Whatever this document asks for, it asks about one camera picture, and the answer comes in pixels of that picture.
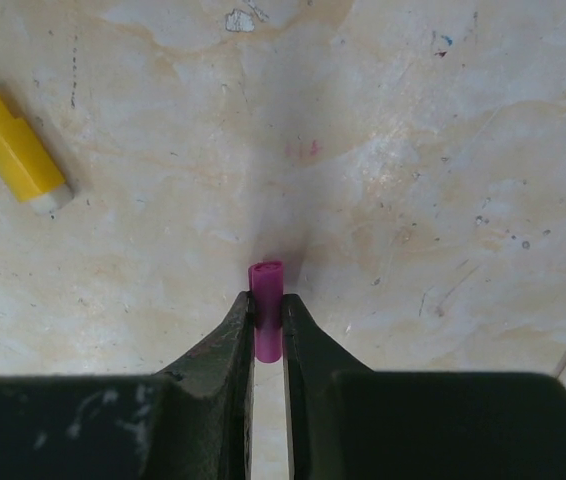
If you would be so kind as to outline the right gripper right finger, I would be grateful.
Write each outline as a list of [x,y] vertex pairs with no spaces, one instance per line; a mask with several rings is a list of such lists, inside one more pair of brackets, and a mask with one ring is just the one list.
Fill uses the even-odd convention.
[[566,389],[523,372],[375,371],[281,304],[294,479],[566,479]]

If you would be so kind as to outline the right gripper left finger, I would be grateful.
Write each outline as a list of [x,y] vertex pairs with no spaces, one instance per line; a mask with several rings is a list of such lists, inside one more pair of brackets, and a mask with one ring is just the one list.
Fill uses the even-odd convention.
[[0,376],[0,479],[246,479],[254,302],[151,374]]

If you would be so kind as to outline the purple pen cap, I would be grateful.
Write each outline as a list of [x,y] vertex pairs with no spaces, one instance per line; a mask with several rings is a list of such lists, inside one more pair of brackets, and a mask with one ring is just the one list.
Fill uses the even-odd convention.
[[282,356],[283,263],[267,261],[250,266],[248,282],[255,302],[255,357],[262,363],[272,364]]

